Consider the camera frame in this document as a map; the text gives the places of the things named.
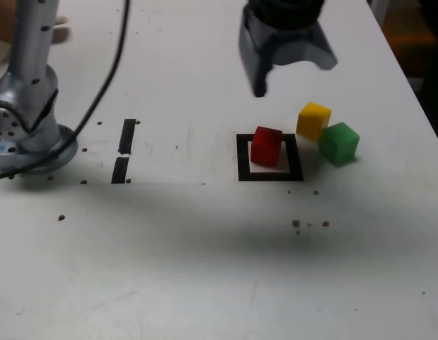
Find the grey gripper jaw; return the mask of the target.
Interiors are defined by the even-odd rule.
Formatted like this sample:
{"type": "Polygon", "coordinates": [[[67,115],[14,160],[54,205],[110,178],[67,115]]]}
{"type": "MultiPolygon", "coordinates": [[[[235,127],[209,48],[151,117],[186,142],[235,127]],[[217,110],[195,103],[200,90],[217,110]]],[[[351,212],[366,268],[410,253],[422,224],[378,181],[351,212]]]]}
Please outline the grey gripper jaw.
{"type": "Polygon", "coordinates": [[[275,65],[285,66],[297,62],[312,62],[321,70],[332,70],[338,63],[319,23],[280,36],[275,53],[275,65]]]}
{"type": "Polygon", "coordinates": [[[253,95],[261,98],[267,91],[266,76],[272,69],[271,40],[275,29],[263,23],[251,7],[243,8],[238,48],[253,95]]]}

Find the person's hand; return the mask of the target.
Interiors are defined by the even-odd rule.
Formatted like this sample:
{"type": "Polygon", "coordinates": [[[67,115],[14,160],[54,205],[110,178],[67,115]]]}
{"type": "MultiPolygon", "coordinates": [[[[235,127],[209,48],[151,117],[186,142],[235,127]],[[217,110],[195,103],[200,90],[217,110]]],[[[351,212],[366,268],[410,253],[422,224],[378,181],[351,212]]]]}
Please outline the person's hand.
{"type": "Polygon", "coordinates": [[[65,43],[71,34],[71,29],[68,26],[69,19],[66,16],[58,16],[54,23],[52,44],[65,43]]]}

